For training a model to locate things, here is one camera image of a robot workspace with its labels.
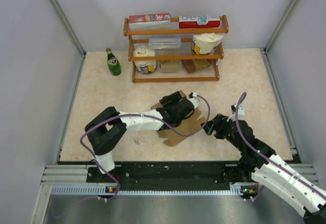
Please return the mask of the brown cardboard box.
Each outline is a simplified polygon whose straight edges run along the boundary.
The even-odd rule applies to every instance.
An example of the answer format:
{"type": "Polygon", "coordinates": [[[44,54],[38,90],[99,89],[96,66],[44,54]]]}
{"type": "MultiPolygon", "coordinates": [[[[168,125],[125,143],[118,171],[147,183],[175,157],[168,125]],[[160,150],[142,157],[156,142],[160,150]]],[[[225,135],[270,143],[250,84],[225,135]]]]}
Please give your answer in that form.
{"type": "MultiPolygon", "coordinates": [[[[178,91],[173,94],[164,96],[162,99],[159,100],[158,103],[151,106],[150,108],[157,109],[159,107],[163,107],[164,105],[170,105],[172,104],[172,102],[175,101],[177,97],[179,99],[186,99],[186,95],[182,91],[178,91]]],[[[175,130],[181,134],[186,135],[189,135],[199,130],[201,124],[206,121],[206,118],[203,117],[201,114],[202,112],[198,108],[194,109],[193,112],[189,113],[187,115],[187,118],[183,120],[178,127],[175,128],[175,130]]],[[[163,143],[169,147],[174,147],[187,139],[187,137],[179,136],[169,128],[167,130],[158,131],[157,134],[161,139],[164,140],[163,143]]]]}

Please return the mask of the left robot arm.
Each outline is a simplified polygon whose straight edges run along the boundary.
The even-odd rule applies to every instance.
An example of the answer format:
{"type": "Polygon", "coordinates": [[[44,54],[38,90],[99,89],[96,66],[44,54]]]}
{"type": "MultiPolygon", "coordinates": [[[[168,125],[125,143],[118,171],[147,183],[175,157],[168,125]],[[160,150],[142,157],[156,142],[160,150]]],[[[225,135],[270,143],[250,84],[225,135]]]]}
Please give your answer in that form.
{"type": "Polygon", "coordinates": [[[176,128],[199,105],[196,96],[182,97],[180,92],[164,96],[159,102],[161,107],[143,113],[126,113],[110,106],[85,126],[95,161],[99,165],[98,176],[103,181],[108,182],[115,177],[113,149],[125,133],[176,128]]]}

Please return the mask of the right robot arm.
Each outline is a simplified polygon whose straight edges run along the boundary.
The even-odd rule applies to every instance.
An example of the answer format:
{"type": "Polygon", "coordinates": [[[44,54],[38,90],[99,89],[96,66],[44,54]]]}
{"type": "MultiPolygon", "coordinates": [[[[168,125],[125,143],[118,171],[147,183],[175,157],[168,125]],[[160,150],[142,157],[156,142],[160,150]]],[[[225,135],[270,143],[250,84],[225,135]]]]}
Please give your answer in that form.
{"type": "Polygon", "coordinates": [[[207,135],[227,140],[240,152],[237,173],[242,180],[253,180],[268,188],[295,209],[304,223],[325,223],[325,190],[255,137],[246,121],[217,114],[203,126],[207,135]]]}

